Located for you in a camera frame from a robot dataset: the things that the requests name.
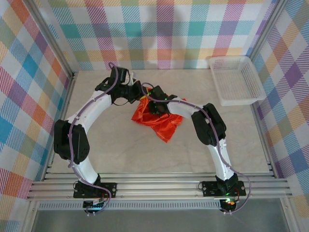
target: beige floor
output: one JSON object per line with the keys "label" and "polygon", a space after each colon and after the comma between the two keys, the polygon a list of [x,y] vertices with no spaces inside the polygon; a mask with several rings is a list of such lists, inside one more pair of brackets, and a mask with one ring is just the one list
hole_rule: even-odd
{"label": "beige floor", "polygon": [[[210,70],[137,70],[141,81],[160,85],[197,104],[213,103],[227,126],[227,150],[234,168],[241,172],[267,172],[267,163],[250,106],[221,106]],[[67,117],[86,102],[109,71],[78,74]],[[214,172],[209,150],[197,138],[193,124],[184,120],[166,144],[153,130],[131,120],[138,102],[111,106],[98,117],[88,133],[89,158],[99,173]],[[71,173],[58,155],[54,173]]]}

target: robotic arm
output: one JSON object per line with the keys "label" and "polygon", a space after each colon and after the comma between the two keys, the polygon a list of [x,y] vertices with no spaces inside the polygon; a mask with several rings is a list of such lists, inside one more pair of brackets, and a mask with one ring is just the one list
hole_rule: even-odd
{"label": "robotic arm", "polygon": [[[140,81],[137,81],[131,77],[129,77],[128,84],[123,84],[126,80],[128,70],[120,67],[116,68],[118,69],[119,78],[114,88],[101,98],[97,98],[108,90],[112,86],[112,83],[114,83],[116,76],[115,67],[112,68],[111,76],[106,78],[95,88],[92,97],[88,100],[88,102],[86,102],[85,105],[89,102],[92,103],[84,111],[81,112],[81,110],[79,110],[67,120],[58,120],[55,123],[54,141],[54,151],[58,153],[62,159],[70,160],[71,156],[68,134],[71,124],[74,119],[76,119],[72,130],[74,169],[86,182],[110,190],[112,192],[112,197],[115,197],[117,184],[101,183],[100,176],[93,169],[88,157],[90,146],[87,139],[87,133],[97,117],[109,106],[111,106],[116,99],[125,98],[128,102],[133,103],[134,101],[138,101],[144,96],[144,93],[147,92],[147,89],[141,85]],[[236,192],[235,187],[237,186],[241,189],[243,182],[238,181],[237,174],[223,163],[219,155],[214,132],[210,127],[209,122],[205,119],[205,115],[197,108],[191,107],[187,104],[180,104],[179,102],[182,101],[180,98],[175,95],[168,96],[162,91],[160,86],[154,87],[148,92],[148,94],[153,99],[165,100],[164,102],[149,102],[149,108],[152,114],[177,114],[192,120],[199,140],[210,150],[216,168],[216,181],[201,182],[204,189],[203,195],[237,196],[238,194],[239,196],[239,191]],[[214,105],[208,103],[205,106],[199,105],[198,107],[202,108],[210,116],[211,122],[213,123],[219,138],[221,155],[230,165],[225,142],[226,126],[223,120]],[[75,185],[74,198],[100,198],[102,195],[106,196],[106,193],[100,189],[87,186],[80,181]]]}

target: red fabric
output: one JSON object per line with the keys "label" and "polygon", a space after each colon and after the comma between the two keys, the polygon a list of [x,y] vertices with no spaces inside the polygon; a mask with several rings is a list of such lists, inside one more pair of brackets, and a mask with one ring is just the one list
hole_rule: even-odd
{"label": "red fabric", "polygon": [[148,98],[140,100],[140,104],[132,116],[132,120],[151,127],[160,139],[168,143],[175,133],[177,126],[182,123],[183,117],[173,114],[168,116],[165,114],[161,115],[160,118],[159,115],[150,113],[148,102]]}

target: white plastic basket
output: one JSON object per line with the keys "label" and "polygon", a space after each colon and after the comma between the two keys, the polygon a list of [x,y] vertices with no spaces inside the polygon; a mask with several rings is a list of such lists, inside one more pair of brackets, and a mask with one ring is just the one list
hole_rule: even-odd
{"label": "white plastic basket", "polygon": [[209,64],[222,106],[249,105],[266,98],[258,73],[248,57],[212,57]]}

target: plaid wall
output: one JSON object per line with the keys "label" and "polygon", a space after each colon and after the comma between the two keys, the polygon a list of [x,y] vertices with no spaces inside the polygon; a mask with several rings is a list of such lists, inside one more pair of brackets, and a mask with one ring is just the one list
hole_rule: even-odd
{"label": "plaid wall", "polygon": [[309,230],[309,0],[290,0],[255,66],[267,98],[258,112],[276,168]]}
{"label": "plaid wall", "polygon": [[22,0],[0,0],[0,232],[24,219],[68,82]]}
{"label": "plaid wall", "polygon": [[250,54],[277,0],[49,0],[50,14],[40,1],[46,21],[56,17],[70,59],[99,70],[110,61],[129,69],[206,68],[212,56]]}

